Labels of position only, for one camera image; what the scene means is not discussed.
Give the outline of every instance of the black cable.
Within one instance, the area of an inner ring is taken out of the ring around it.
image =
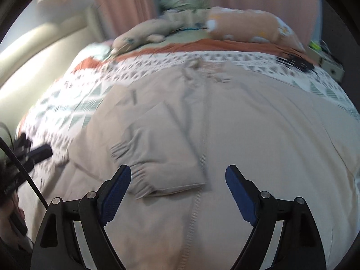
[[[13,151],[10,149],[10,147],[5,143],[5,141],[0,137],[0,148],[5,152],[5,154],[8,156],[8,158],[13,162],[15,167],[19,170],[20,173],[23,174],[27,182],[29,183],[30,187],[33,189],[37,197],[40,199],[42,204],[44,205],[45,209],[49,207],[49,205],[46,203],[46,200],[44,199],[44,196],[40,193],[39,189],[35,185],[34,181],[32,180],[31,176],[29,176],[26,169],[23,167],[21,162],[17,159]]]
[[[11,141],[11,146],[12,146],[13,150],[15,150],[13,138],[11,137],[11,133],[10,133],[10,130],[9,130],[8,126],[0,121],[0,127],[3,128],[8,133],[8,135],[10,137],[10,141]]]

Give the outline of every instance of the orange sheet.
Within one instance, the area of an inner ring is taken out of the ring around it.
[[[174,53],[174,52],[194,52],[194,51],[239,51],[239,52],[260,52],[279,57],[286,57],[284,53],[293,53],[299,55],[308,62],[317,65],[315,61],[310,59],[307,55],[295,51],[289,47],[281,47],[271,43],[252,43],[252,42],[233,42],[226,40],[214,40],[210,38],[200,39],[196,42],[189,43],[171,43],[164,47],[159,48],[146,48],[141,51],[134,51],[128,54],[120,55],[115,58],[115,61],[120,62],[130,57],[136,57],[147,54],[158,54],[158,53]],[[87,58],[78,64],[74,72],[80,69],[96,68],[103,65],[105,62]]]

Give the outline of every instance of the screw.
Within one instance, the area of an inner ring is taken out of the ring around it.
[[[297,197],[296,202],[303,205],[305,203],[305,200],[303,198],[301,198],[301,197]]]
[[[269,199],[271,194],[268,191],[262,191],[261,196],[262,198]]]
[[[95,196],[96,196],[96,192],[94,192],[94,191],[88,192],[88,193],[86,194],[86,197],[87,197],[88,199],[93,199]]]
[[[60,198],[58,198],[58,197],[54,198],[53,201],[52,201],[52,203],[53,203],[54,205],[59,204],[59,203],[60,203]]]

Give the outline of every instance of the cream headboard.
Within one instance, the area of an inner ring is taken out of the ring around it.
[[[76,55],[92,42],[104,41],[96,10],[62,23],[45,23],[21,36],[0,53],[0,122],[15,135],[16,127]],[[7,142],[8,136],[0,130]]]

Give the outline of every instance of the beige plush toy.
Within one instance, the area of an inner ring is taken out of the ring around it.
[[[124,54],[149,42],[162,42],[166,36],[182,26],[183,22],[181,21],[165,19],[151,19],[142,22],[114,40],[111,55]]]

